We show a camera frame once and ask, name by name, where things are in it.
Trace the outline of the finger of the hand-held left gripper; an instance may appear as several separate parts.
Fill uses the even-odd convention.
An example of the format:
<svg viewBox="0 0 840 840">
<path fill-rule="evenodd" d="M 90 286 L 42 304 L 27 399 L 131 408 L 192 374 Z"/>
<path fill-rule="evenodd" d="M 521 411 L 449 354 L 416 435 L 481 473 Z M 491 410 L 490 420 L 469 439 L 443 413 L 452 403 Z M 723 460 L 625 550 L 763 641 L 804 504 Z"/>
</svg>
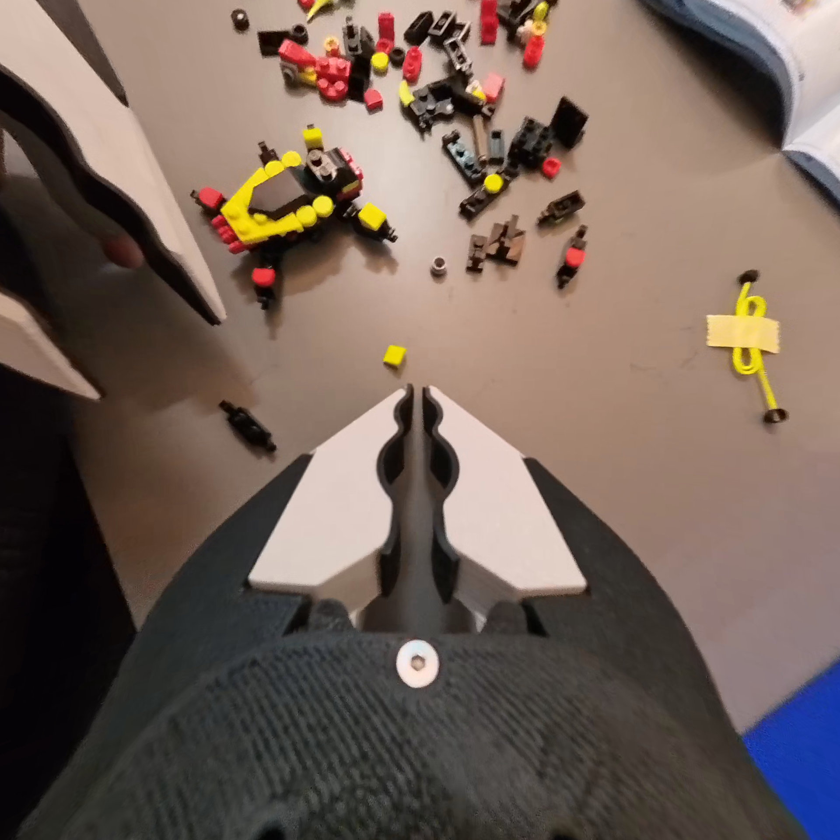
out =
<svg viewBox="0 0 840 840">
<path fill-rule="evenodd" d="M 205 321 L 226 311 L 140 122 L 37 1 L 1 2 L 2 129 L 100 244 L 125 234 Z"/>
<path fill-rule="evenodd" d="M 1 290 L 1 363 L 65 393 L 98 402 L 102 389 L 85 375 L 60 341 L 47 305 L 21 292 Z"/>
</svg>

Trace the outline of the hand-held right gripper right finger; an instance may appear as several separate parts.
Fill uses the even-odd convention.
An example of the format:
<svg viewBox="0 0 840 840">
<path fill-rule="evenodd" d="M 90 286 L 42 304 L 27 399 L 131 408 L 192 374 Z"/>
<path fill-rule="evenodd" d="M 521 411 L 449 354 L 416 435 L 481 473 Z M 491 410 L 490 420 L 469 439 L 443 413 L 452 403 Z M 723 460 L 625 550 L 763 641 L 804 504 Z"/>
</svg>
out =
<svg viewBox="0 0 840 840">
<path fill-rule="evenodd" d="M 476 623 L 499 603 L 582 595 L 586 579 L 524 455 L 435 386 L 423 389 L 434 513 L 433 572 Z"/>
</svg>

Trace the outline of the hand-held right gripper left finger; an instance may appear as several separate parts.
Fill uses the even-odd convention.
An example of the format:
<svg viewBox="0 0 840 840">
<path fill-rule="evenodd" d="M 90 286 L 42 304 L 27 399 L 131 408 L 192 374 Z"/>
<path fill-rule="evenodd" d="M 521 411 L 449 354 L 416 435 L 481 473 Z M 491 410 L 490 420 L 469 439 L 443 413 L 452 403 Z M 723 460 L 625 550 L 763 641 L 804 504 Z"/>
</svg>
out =
<svg viewBox="0 0 840 840">
<path fill-rule="evenodd" d="M 399 571 L 393 486 L 404 468 L 414 389 L 390 394 L 310 454 L 248 584 L 341 602 L 359 616 Z"/>
</svg>

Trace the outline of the small black yellow lego piece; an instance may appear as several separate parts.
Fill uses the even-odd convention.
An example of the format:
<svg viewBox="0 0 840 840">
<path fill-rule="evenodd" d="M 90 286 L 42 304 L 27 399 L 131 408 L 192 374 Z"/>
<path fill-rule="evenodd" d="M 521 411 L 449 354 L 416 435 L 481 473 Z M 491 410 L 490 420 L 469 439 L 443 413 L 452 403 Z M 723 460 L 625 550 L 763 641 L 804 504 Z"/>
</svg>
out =
<svg viewBox="0 0 840 840">
<path fill-rule="evenodd" d="M 227 425 L 248 446 L 269 455 L 277 451 L 277 444 L 270 430 L 248 409 L 229 401 L 221 401 L 218 407 L 225 414 Z"/>
</svg>

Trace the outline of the black yellow red lego model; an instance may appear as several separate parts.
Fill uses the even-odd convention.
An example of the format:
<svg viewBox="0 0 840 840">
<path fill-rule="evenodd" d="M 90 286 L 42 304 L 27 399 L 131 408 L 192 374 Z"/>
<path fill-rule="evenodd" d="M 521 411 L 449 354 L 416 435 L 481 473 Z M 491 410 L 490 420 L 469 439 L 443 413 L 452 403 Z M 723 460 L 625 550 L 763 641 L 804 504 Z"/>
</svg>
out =
<svg viewBox="0 0 840 840">
<path fill-rule="evenodd" d="M 250 283 L 264 312 L 279 303 L 281 263 L 292 248 L 319 242 L 339 224 L 377 244 L 398 239 L 383 210 L 359 204 L 364 174 L 350 152 L 327 147 L 312 123 L 302 138 L 304 154 L 279 154 L 260 141 L 260 167 L 229 196 L 211 186 L 191 192 L 228 252 L 254 257 Z"/>
</svg>

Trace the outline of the pile of lego pieces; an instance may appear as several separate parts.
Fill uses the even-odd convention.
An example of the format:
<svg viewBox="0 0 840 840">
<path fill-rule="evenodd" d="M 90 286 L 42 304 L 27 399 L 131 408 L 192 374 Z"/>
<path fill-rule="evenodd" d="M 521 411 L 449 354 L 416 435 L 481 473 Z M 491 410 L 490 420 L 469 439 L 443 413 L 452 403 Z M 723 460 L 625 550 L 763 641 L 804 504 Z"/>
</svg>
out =
<svg viewBox="0 0 840 840">
<path fill-rule="evenodd" d="M 371 75 L 386 74 L 390 67 L 402 72 L 398 99 L 403 116 L 420 135 L 459 115 L 471 122 L 473 146 L 468 147 L 458 129 L 442 136 L 446 157 L 471 191 L 458 205 L 458 215 L 473 221 L 508 190 L 520 174 L 541 171 L 550 180 L 560 172 L 561 160 L 552 155 L 558 145 L 572 151 L 583 139 L 589 115 L 569 97 L 562 96 L 547 123 L 525 117 L 510 142 L 491 121 L 505 78 L 490 73 L 478 80 L 465 44 L 469 21 L 452 10 L 435 14 L 423 10 L 404 34 L 396 39 L 394 15 L 378 15 L 378 38 L 351 16 L 345 18 L 341 40 L 326 38 L 322 53 L 308 49 L 304 24 L 257 33 L 260 54 L 278 58 L 289 89 L 312 88 L 324 102 L 360 102 L 367 112 L 382 109 L 382 94 Z"/>
</svg>

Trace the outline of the lego instruction booklet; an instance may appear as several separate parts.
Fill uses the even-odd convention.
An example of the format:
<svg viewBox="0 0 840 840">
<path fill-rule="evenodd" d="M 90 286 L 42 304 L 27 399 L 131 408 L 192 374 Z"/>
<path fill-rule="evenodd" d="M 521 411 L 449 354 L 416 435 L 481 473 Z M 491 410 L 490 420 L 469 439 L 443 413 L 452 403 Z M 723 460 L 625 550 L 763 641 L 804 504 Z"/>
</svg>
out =
<svg viewBox="0 0 840 840">
<path fill-rule="evenodd" d="M 781 152 L 839 204 L 839 2 L 649 1 L 747 60 L 780 92 Z"/>
</svg>

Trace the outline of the person's left hand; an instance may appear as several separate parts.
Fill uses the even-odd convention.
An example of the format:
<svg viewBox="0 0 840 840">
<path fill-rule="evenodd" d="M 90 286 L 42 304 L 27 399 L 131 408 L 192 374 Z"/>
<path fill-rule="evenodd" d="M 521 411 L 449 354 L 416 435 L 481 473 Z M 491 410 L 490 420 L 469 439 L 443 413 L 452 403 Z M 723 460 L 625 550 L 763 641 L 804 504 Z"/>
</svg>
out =
<svg viewBox="0 0 840 840">
<path fill-rule="evenodd" d="M 101 252 L 106 260 L 126 270 L 137 270 L 145 263 L 141 248 L 126 234 L 100 238 Z"/>
</svg>

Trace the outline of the blue plastic bin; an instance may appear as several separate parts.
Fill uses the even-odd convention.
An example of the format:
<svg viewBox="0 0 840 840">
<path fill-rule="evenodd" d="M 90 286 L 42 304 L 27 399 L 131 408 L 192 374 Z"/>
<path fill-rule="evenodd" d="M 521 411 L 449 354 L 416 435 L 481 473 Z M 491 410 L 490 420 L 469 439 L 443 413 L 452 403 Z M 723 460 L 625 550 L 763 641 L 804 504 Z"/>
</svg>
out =
<svg viewBox="0 0 840 840">
<path fill-rule="evenodd" d="M 747 730 L 752 760 L 812 839 L 839 838 L 839 662 Z"/>
</svg>

